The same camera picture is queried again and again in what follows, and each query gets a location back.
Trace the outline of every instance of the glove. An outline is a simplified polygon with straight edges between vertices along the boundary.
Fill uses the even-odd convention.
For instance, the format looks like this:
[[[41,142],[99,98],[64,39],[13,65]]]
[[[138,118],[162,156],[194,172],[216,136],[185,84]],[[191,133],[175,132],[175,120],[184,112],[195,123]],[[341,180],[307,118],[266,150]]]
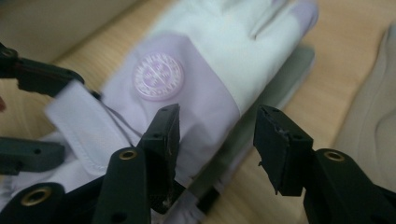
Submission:
[[[9,191],[49,176],[70,191],[103,175],[109,155],[136,146],[157,110],[170,104],[180,104],[175,180],[188,187],[315,24],[313,2],[286,2],[177,2],[103,87],[103,104],[73,83],[46,110],[75,165],[47,177],[12,177]]]

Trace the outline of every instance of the wooden table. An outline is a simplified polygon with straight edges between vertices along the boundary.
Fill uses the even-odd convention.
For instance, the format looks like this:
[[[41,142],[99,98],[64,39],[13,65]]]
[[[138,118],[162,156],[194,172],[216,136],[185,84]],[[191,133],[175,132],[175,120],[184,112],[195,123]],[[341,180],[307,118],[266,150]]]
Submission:
[[[54,63],[82,74],[87,86],[99,90],[135,45],[169,6],[171,0],[143,1],[127,9]],[[314,139],[314,148],[331,147],[353,97],[370,74],[377,47],[396,20],[393,0],[318,0],[317,26],[304,39],[315,48],[312,73],[284,112]],[[36,139],[53,130],[42,108],[48,97],[18,91],[16,82],[0,80],[7,111],[0,115],[0,135]],[[301,198],[275,196],[252,150],[232,183],[211,210],[211,223],[301,223]]]

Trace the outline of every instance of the beige fabric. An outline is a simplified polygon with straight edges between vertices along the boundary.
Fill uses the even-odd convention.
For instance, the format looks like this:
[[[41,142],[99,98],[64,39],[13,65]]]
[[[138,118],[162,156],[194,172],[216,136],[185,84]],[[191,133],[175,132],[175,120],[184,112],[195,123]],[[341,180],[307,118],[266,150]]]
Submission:
[[[334,148],[350,155],[375,184],[396,191],[396,24],[385,33]]]

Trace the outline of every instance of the circular logo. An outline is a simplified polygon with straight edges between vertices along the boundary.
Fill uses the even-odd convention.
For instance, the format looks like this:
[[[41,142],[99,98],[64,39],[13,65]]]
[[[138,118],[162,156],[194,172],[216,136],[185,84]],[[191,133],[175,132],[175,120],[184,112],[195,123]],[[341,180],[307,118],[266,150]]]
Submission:
[[[173,57],[154,53],[137,65],[134,86],[144,99],[161,101],[175,96],[183,85],[183,79],[181,65]]]

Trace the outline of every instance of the embossed emblem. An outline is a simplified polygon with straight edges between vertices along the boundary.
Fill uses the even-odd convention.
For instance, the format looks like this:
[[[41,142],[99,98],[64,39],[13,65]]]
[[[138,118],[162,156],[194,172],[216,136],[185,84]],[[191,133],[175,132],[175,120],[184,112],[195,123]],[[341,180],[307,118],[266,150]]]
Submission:
[[[151,101],[167,100],[181,89],[184,74],[171,56],[154,53],[143,58],[134,72],[134,86],[141,97]]]

